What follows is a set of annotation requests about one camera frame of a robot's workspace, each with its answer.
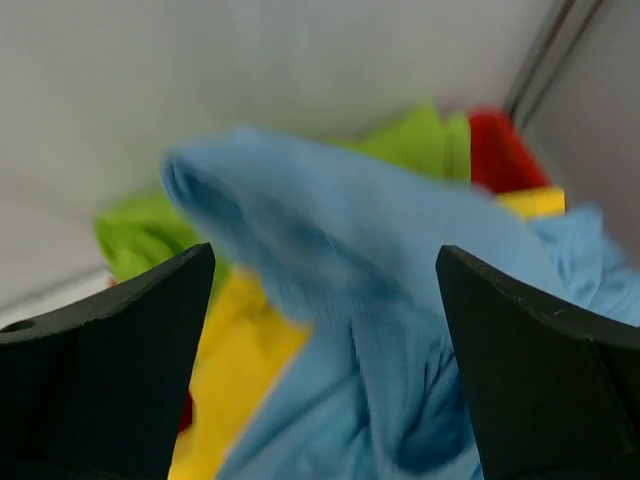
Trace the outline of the yellow shorts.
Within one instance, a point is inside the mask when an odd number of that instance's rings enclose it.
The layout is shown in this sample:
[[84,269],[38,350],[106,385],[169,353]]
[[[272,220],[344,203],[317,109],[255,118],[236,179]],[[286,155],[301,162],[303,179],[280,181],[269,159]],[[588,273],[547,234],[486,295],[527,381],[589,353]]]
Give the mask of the yellow shorts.
[[260,367],[232,327],[199,351],[195,425],[171,475],[195,479],[478,479],[481,467],[440,298],[436,257],[459,244],[508,274],[562,289],[540,239],[482,197],[433,207],[281,202],[195,185],[174,203],[307,332],[250,414]]

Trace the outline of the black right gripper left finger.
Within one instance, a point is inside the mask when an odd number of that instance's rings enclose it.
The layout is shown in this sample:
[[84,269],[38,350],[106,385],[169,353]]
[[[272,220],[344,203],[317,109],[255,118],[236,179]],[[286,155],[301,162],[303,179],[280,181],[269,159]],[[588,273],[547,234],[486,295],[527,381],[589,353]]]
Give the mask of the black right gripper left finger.
[[164,479],[211,293],[212,248],[1,331],[5,479]]

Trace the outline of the light blue shorts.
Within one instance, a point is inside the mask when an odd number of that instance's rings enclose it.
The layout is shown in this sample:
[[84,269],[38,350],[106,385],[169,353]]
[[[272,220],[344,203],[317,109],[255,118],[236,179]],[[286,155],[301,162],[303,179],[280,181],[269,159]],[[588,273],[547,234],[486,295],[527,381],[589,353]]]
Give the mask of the light blue shorts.
[[593,207],[524,222],[470,185],[257,128],[173,147],[162,182],[217,253],[312,327],[221,479],[482,477],[435,268],[445,245],[639,323],[639,271]]

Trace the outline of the green shorts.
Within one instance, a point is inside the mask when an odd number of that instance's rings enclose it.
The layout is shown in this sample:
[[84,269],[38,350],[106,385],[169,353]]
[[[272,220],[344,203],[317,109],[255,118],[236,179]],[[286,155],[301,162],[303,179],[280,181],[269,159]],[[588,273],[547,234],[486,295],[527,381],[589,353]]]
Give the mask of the green shorts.
[[[325,142],[427,178],[471,182],[468,117],[456,113],[444,119],[431,103],[414,107],[358,137],[327,138]],[[109,286],[130,280],[199,242],[160,189],[134,195],[99,212],[93,229],[110,270]]]

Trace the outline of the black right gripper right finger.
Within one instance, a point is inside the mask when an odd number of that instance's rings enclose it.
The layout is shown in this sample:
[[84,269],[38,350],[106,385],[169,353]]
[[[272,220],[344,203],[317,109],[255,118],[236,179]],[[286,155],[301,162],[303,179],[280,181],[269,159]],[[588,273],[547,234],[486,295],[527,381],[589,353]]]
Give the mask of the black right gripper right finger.
[[637,478],[638,329],[454,246],[436,270],[484,476]]

